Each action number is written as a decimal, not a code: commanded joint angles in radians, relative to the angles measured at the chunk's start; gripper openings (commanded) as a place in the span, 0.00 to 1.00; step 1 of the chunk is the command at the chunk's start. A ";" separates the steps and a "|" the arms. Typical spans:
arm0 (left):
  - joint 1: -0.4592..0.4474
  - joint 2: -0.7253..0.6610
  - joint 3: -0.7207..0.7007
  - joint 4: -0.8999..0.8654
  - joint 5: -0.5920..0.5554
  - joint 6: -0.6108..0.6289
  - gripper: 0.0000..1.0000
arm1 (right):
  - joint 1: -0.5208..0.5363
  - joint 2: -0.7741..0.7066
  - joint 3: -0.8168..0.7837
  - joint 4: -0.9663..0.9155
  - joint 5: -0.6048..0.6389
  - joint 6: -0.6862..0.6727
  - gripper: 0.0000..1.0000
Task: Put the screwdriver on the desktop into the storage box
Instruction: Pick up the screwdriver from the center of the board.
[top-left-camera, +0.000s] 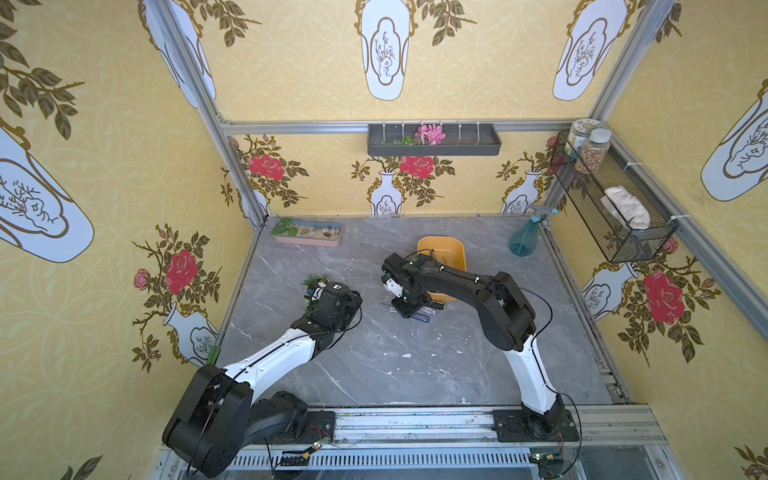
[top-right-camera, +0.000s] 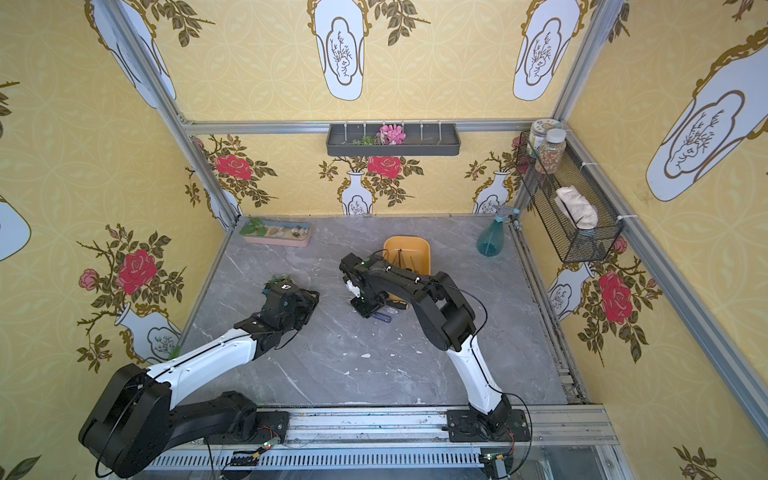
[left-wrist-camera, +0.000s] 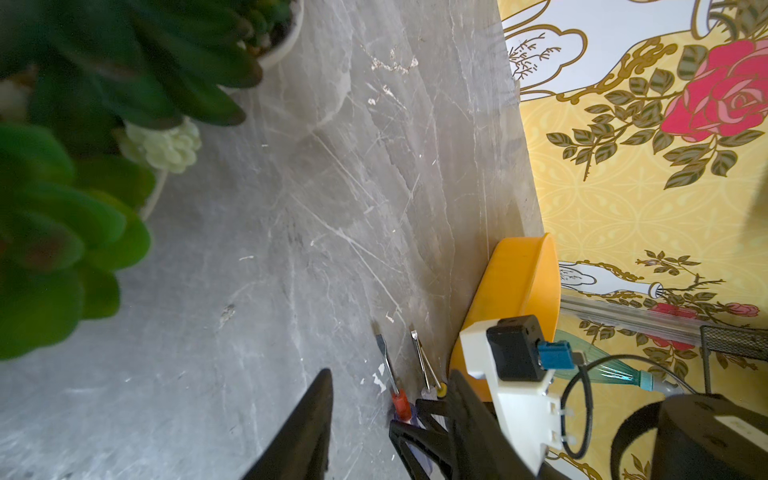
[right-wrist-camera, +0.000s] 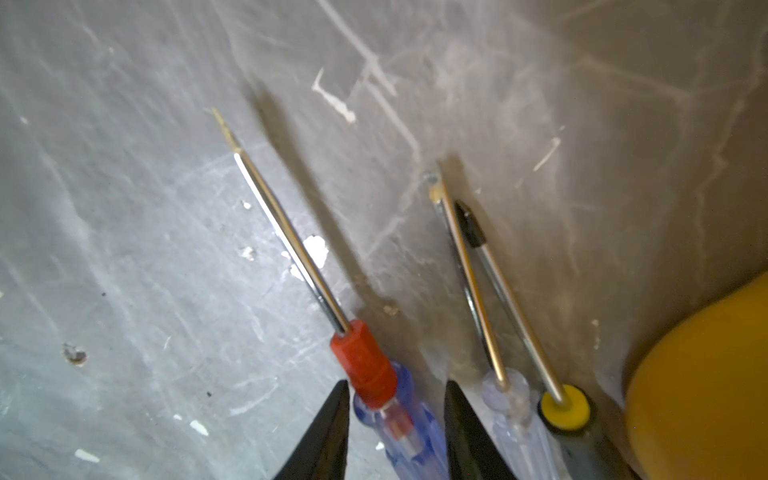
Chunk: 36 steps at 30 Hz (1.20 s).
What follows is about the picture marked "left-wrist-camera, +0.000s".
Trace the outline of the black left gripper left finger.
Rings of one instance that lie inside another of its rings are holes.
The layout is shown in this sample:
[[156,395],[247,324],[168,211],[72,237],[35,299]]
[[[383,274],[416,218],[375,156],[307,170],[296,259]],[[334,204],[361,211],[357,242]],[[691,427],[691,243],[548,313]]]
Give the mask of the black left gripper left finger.
[[332,373],[322,369],[243,479],[324,479],[333,410]]

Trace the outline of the red blue clear screwdriver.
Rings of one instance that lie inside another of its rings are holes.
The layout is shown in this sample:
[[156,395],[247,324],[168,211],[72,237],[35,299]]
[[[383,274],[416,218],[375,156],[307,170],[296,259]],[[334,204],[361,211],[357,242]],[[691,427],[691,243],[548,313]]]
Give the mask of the red blue clear screwdriver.
[[[381,352],[384,360],[384,371],[388,380],[388,387],[391,395],[392,404],[394,407],[393,419],[401,423],[408,423],[415,427],[421,427],[421,423],[416,417],[416,407],[408,400],[407,394],[402,389],[396,378],[392,362],[390,360],[388,347],[380,326],[374,322],[372,329],[375,334],[377,346]],[[434,472],[434,464],[429,457],[416,446],[409,444],[409,449],[419,462],[419,465],[424,469],[425,474],[430,476]]]

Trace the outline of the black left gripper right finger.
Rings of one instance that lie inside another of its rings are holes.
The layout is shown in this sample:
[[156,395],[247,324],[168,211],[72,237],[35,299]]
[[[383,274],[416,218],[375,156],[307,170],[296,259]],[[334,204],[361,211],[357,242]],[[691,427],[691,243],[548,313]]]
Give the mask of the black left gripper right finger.
[[515,395],[509,407],[492,415],[465,376],[450,374],[446,397],[452,479],[564,479],[546,463],[559,437],[549,400]]

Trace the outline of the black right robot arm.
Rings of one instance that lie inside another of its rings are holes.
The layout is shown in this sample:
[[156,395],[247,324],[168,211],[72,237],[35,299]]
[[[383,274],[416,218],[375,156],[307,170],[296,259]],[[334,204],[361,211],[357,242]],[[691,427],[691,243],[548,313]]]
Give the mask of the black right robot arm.
[[[528,468],[504,438],[496,417],[477,396],[460,389],[445,400],[418,401],[424,427],[394,421],[389,438],[413,479],[427,474],[417,452],[449,479],[559,479],[539,465]],[[767,419],[720,395],[678,395],[646,405],[619,427],[610,448],[611,476],[630,445],[649,431],[656,439],[653,479],[764,479]]]

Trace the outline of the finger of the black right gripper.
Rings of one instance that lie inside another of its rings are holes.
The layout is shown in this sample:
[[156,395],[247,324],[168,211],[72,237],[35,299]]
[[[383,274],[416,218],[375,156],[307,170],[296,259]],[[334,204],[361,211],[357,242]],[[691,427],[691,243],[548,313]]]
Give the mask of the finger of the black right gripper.
[[430,479],[431,468],[457,479],[457,433],[453,403],[443,398],[396,406],[388,435],[411,479]]

